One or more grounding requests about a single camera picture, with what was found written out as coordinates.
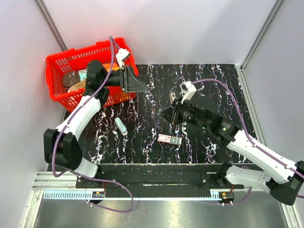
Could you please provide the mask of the dark stapler magazine part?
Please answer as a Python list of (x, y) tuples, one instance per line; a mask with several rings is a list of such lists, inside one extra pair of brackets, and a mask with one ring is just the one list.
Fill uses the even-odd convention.
[(175, 92), (170, 92), (169, 97), (170, 97), (170, 104), (173, 104), (173, 102), (176, 98)]

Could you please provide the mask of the staple box with tray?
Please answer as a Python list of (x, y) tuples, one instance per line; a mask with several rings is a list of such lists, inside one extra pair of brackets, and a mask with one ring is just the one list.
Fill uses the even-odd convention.
[(177, 136), (170, 136), (170, 135), (159, 134), (157, 141), (163, 142), (163, 143), (170, 143), (170, 144), (175, 144), (175, 145), (181, 145), (182, 138), (181, 137), (177, 137)]

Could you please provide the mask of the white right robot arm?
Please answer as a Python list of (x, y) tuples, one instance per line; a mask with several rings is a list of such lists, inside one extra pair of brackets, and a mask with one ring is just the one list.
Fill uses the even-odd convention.
[(231, 184), (252, 187), (270, 193), (283, 204), (294, 205), (304, 183), (303, 161), (294, 162), (275, 153), (250, 136), (238, 123), (187, 100), (175, 99), (157, 115), (173, 125), (186, 122), (204, 130), (221, 146), (243, 155), (261, 168), (261, 171), (256, 171), (224, 165), (216, 176), (216, 183), (221, 188)]

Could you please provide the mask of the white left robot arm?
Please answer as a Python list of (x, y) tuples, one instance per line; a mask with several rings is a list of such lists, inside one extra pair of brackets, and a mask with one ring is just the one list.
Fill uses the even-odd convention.
[(85, 86), (85, 92), (71, 115), (56, 129), (44, 132), (44, 158), (52, 167), (86, 176), (86, 182), (98, 188), (103, 182), (98, 173), (100, 169), (83, 157), (78, 139), (92, 117), (105, 105), (111, 86), (119, 86), (126, 93), (147, 92), (148, 87), (138, 79), (132, 66), (112, 71), (98, 60), (87, 65)]

